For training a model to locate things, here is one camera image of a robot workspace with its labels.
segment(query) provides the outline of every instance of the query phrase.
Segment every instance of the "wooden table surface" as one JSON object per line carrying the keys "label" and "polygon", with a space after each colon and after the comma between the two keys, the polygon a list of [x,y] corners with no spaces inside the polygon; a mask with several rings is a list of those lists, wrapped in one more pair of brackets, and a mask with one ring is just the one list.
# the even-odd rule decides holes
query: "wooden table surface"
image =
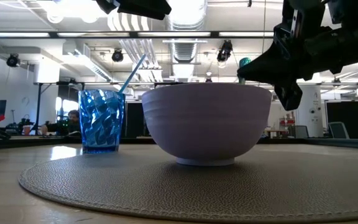
{"label": "wooden table surface", "polygon": [[[121,145],[120,150],[139,147],[158,147],[156,145]],[[301,151],[313,154],[340,154],[352,156],[358,149],[336,150],[336,147],[305,145],[300,149],[297,145],[256,145],[256,150]],[[81,146],[38,146],[13,149],[0,149],[0,223],[97,223],[97,224],[179,224],[165,220],[125,217],[82,209],[67,207],[40,199],[23,190],[17,178],[26,168],[38,162],[44,162],[81,154]]]}

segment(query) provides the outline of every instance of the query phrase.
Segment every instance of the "blue glass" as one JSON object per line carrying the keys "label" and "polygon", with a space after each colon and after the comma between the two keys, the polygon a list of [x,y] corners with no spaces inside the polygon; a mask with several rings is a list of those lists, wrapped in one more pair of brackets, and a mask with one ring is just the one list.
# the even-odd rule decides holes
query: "blue glass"
{"label": "blue glass", "polygon": [[125,95],[111,90],[78,93],[83,153],[118,151]]}

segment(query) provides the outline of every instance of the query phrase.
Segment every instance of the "woven placemat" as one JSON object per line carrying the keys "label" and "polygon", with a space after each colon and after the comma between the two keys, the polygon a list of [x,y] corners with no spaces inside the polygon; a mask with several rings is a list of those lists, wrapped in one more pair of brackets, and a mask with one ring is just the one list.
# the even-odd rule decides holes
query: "woven placemat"
{"label": "woven placemat", "polygon": [[19,182],[58,203],[137,217],[217,223],[358,219],[358,159],[340,156],[254,149],[232,166],[191,167],[161,149],[131,149],[38,164]]}

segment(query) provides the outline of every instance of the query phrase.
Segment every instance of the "ceiling duct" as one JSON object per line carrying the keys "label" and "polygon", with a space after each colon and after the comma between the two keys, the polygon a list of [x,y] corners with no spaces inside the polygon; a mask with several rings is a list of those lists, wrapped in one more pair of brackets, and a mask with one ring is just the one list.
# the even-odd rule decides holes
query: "ceiling duct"
{"label": "ceiling duct", "polygon": [[[168,29],[175,31],[203,30],[207,0],[168,0],[172,8],[167,17]],[[172,43],[170,50],[172,62],[184,63],[172,65],[173,73],[178,78],[189,78],[193,75],[191,63],[197,53],[196,43]]]}

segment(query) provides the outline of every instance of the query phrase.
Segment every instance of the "person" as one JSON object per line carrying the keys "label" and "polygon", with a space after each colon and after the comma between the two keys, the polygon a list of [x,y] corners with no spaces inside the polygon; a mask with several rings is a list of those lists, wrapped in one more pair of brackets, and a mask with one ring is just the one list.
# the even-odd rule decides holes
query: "person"
{"label": "person", "polygon": [[62,135],[73,133],[75,131],[81,132],[80,126],[80,113],[78,110],[72,110],[68,112],[68,124],[67,126],[57,124],[45,124],[41,127],[42,135],[46,135],[47,132],[58,131]]}

